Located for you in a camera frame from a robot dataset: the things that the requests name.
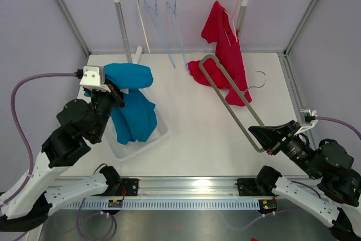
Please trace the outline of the white t-shirt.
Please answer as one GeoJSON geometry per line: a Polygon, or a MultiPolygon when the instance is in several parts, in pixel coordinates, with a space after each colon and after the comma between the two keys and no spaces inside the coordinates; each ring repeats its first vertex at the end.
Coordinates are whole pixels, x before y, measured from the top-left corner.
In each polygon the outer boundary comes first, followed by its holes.
{"type": "Polygon", "coordinates": [[[133,141],[133,142],[128,142],[126,144],[126,146],[146,146],[149,145],[150,143],[152,143],[153,141],[158,140],[159,138],[161,138],[165,133],[163,133],[161,130],[155,129],[152,134],[149,136],[149,138],[147,139],[147,141],[142,142],[142,141],[133,141]]]}

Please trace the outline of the blue t-shirt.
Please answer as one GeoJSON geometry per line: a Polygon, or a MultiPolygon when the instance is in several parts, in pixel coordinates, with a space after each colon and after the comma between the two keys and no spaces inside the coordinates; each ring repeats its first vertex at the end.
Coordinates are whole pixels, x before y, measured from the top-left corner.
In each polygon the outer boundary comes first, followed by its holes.
{"type": "Polygon", "coordinates": [[[157,126],[156,105],[150,102],[141,89],[153,84],[150,67],[134,63],[112,63],[104,66],[106,79],[120,90],[126,89],[124,107],[115,107],[111,118],[115,126],[117,142],[145,142],[157,126]]]}

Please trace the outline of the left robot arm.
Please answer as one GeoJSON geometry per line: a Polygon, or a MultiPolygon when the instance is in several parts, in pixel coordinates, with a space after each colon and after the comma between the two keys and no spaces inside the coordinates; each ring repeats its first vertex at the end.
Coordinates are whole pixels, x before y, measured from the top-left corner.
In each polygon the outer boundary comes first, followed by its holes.
{"type": "Polygon", "coordinates": [[[50,185],[91,148],[101,142],[113,108],[124,106],[123,94],[106,80],[106,91],[85,91],[91,101],[69,101],[57,114],[60,127],[42,145],[33,173],[22,191],[12,200],[2,194],[2,232],[26,232],[43,224],[48,217],[66,205],[88,196],[113,196],[121,188],[121,177],[112,166],[71,185],[51,188],[50,185]]]}

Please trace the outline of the red t-shirt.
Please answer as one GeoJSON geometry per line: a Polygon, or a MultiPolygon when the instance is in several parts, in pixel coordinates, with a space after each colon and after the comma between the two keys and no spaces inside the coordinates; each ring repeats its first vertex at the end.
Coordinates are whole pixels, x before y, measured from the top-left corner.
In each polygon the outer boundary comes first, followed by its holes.
{"type": "MultiPolygon", "coordinates": [[[[205,39],[207,43],[215,43],[215,56],[226,68],[240,90],[244,91],[247,89],[248,84],[240,44],[239,41],[236,42],[235,40],[228,16],[226,15],[226,9],[218,1],[213,4],[201,32],[201,37],[205,39]]],[[[211,59],[205,62],[205,68],[219,89],[227,89],[229,91],[231,87],[227,79],[211,59]]],[[[245,97],[249,102],[252,101],[249,92],[245,94],[245,97]]],[[[242,101],[238,100],[238,96],[235,98],[230,97],[230,101],[231,105],[244,107],[242,101]]]]}

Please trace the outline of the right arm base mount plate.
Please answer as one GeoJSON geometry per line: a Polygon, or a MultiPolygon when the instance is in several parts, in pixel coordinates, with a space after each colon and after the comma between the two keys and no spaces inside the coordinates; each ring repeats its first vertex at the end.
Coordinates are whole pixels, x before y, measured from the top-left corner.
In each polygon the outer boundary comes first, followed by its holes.
{"type": "Polygon", "coordinates": [[[255,178],[238,178],[235,183],[239,196],[275,196],[270,191],[261,191],[255,182],[255,178]]]}

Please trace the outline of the pink wire hanger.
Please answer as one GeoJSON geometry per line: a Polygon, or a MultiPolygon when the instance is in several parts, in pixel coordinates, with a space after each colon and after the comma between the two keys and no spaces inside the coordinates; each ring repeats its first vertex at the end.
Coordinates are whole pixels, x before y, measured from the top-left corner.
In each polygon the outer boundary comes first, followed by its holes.
{"type": "Polygon", "coordinates": [[[238,8],[240,7],[241,1],[242,1],[242,0],[236,0],[236,6],[235,6],[232,14],[229,14],[229,13],[226,11],[226,15],[228,16],[228,18],[231,20],[231,23],[232,23],[231,26],[232,26],[232,30],[233,30],[233,34],[234,34],[234,36],[235,36],[236,42],[238,42],[239,39],[238,39],[237,33],[236,33],[235,15],[236,15],[236,12],[237,12],[238,8]]]}

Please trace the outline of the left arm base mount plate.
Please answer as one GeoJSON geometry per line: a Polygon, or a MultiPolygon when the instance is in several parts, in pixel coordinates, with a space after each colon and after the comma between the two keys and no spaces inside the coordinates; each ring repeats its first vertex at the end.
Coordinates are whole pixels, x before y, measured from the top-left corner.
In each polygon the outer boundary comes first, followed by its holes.
{"type": "Polygon", "coordinates": [[[123,192],[125,193],[125,197],[138,196],[139,181],[138,178],[122,178],[120,188],[117,191],[117,196],[123,196],[123,192]]]}

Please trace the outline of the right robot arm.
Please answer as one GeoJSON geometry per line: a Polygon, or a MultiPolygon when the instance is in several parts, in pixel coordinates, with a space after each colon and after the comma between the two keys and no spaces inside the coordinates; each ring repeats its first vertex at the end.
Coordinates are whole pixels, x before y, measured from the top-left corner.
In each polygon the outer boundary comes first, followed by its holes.
{"type": "Polygon", "coordinates": [[[282,152],[330,199],[326,202],[294,185],[280,172],[263,166],[255,178],[261,194],[281,196],[323,223],[337,240],[360,240],[360,174],[352,169],[354,158],[334,139],[324,139],[313,150],[303,126],[292,120],[279,126],[248,129],[269,155],[282,152]]]}

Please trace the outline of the grey plastic hanger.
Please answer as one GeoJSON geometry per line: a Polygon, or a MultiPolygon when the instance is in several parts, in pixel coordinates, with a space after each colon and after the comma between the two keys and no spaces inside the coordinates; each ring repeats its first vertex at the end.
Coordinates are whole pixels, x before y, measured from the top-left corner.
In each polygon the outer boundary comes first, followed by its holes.
{"type": "Polygon", "coordinates": [[[228,110],[229,114],[231,115],[231,117],[233,118],[233,120],[236,122],[236,124],[238,125],[238,127],[241,129],[241,131],[243,132],[243,134],[245,135],[245,137],[247,138],[247,140],[250,142],[250,144],[252,145],[252,147],[258,152],[258,153],[262,153],[265,152],[265,150],[263,148],[259,148],[258,145],[255,143],[255,141],[253,140],[253,138],[250,136],[250,134],[248,133],[248,131],[246,130],[246,128],[244,127],[244,125],[242,124],[242,122],[239,120],[238,116],[236,115],[236,113],[233,111],[232,107],[231,107],[231,101],[230,101],[230,97],[235,98],[236,96],[238,96],[238,100],[241,100],[243,105],[248,109],[249,113],[253,116],[253,118],[256,120],[256,122],[258,123],[259,126],[264,127],[265,124],[264,122],[261,120],[261,118],[259,117],[259,115],[256,113],[256,111],[254,110],[254,108],[252,107],[252,105],[250,104],[250,102],[247,100],[247,98],[245,97],[245,94],[249,91],[249,89],[251,88],[256,88],[256,89],[260,89],[262,87],[265,86],[266,82],[267,82],[267,75],[263,72],[263,71],[259,71],[256,70],[257,73],[261,73],[264,76],[264,82],[263,84],[261,84],[260,86],[250,86],[249,88],[245,89],[244,91],[240,90],[240,88],[238,87],[238,85],[236,84],[236,82],[232,79],[232,77],[230,76],[230,74],[227,72],[226,68],[221,64],[221,62],[219,61],[219,59],[214,55],[214,54],[207,54],[205,55],[199,62],[199,68],[201,69],[203,75],[206,77],[207,82],[211,85],[211,87],[214,89],[214,91],[216,92],[216,94],[218,95],[219,99],[222,101],[223,105],[225,106],[225,108],[228,110]],[[224,77],[227,79],[229,86],[231,87],[229,89],[229,92],[226,96],[224,96],[219,88],[216,86],[214,80],[212,79],[210,73],[207,71],[207,69],[205,68],[205,62],[207,60],[211,59],[216,66],[218,67],[218,69],[222,72],[222,74],[224,75],[224,77]]]}

